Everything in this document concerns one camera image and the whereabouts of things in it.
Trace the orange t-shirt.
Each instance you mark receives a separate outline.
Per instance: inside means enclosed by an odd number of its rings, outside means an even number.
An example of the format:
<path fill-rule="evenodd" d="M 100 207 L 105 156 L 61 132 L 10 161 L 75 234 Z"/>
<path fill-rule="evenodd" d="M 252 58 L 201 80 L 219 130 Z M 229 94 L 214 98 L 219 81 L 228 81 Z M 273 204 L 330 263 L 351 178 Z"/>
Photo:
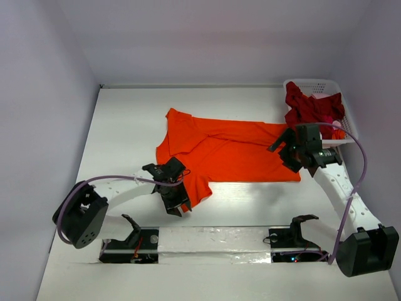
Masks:
<path fill-rule="evenodd" d="M 158 164 L 177 158 L 190 171 L 184 186 L 192 206 L 212 195 L 211 182 L 299 182 L 268 147 L 284 124 L 202 119 L 171 108 L 167 133 L 156 148 Z"/>

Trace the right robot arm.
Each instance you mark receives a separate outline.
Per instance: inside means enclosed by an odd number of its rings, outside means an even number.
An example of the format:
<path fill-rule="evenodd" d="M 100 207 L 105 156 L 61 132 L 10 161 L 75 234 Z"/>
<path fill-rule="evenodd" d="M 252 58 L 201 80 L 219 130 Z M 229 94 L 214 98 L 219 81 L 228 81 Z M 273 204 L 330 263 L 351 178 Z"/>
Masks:
<path fill-rule="evenodd" d="M 363 171 L 352 184 L 339 152 L 324 147 L 321 123 L 299 124 L 286 129 L 268 150 L 278 152 L 283 166 L 290 171 L 306 169 L 325 192 L 341 219 L 337 228 L 324 224 L 314 214 L 294 217 L 284 233 L 270 230 L 272 249 L 282 248 L 285 255 L 294 248 L 320 255 L 320 260 L 336 263 L 347 277 L 389 270 L 397 251 L 399 234 L 384 226 L 371 213 L 357 190 L 366 176 Z"/>

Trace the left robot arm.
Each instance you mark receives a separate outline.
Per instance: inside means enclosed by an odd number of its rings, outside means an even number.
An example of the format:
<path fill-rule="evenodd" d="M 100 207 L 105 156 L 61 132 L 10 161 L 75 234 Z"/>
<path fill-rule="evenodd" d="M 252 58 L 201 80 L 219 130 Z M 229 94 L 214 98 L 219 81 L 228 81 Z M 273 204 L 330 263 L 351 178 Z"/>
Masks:
<path fill-rule="evenodd" d="M 59 239 L 76 249 L 82 249 L 97 238 L 115 241 L 117 227 L 127 222 L 117 233 L 117 240 L 126 248 L 135 248 L 139 225 L 128 215 L 117 218 L 108 212 L 141 196 L 158 194 L 169 215 L 181 216 L 181 207 L 191 209 L 184 181 L 190 170 L 176 157 L 165 164 L 147 164 L 129 175 L 96 176 L 76 183 L 67 194 L 52 220 Z"/>

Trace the dark red t-shirt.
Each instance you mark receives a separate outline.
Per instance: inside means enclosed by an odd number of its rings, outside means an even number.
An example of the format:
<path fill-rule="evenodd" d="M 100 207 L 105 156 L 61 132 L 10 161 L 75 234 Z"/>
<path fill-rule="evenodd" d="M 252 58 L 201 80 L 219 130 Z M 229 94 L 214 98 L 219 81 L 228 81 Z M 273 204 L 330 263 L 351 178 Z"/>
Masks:
<path fill-rule="evenodd" d="M 290 107 L 284 116 L 287 125 L 295 128 L 298 124 L 325 122 L 332 124 L 345 117 L 345 107 L 342 104 L 341 93 L 323 98 L 306 96 L 294 83 L 285 85 L 285 103 Z"/>

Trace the white plastic laundry basket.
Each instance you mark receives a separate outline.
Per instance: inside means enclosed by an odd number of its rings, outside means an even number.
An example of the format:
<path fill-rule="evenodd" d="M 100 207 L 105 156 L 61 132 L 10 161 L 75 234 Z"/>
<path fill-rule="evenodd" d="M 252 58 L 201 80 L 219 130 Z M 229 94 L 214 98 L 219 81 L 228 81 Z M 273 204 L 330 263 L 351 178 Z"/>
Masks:
<path fill-rule="evenodd" d="M 323 144 L 329 147 L 353 143 L 358 137 L 345 97 L 333 80 L 289 79 L 283 88 L 289 128 L 319 123 Z"/>

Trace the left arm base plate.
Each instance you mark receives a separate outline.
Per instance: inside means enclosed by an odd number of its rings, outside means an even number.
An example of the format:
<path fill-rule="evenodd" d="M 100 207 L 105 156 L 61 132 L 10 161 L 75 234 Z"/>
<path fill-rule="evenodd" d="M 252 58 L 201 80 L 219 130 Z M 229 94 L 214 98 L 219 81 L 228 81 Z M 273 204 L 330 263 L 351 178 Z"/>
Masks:
<path fill-rule="evenodd" d="M 131 232 L 124 240 L 102 240 L 99 261 L 102 263 L 157 263 L 159 260 L 159 228 L 141 228 L 129 215 L 122 218 L 130 225 Z"/>

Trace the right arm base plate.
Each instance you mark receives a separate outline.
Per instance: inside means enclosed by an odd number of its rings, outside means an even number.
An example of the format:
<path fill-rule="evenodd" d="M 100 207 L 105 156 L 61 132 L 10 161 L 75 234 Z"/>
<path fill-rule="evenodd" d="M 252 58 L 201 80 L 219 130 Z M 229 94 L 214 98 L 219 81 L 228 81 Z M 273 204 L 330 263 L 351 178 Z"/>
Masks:
<path fill-rule="evenodd" d="M 271 247 L 273 262 L 327 262 L 329 253 L 320 246 L 303 238 L 301 224 L 309 220 L 319 220 L 313 214 L 299 215 L 291 220 L 287 228 L 271 228 L 263 239 Z"/>

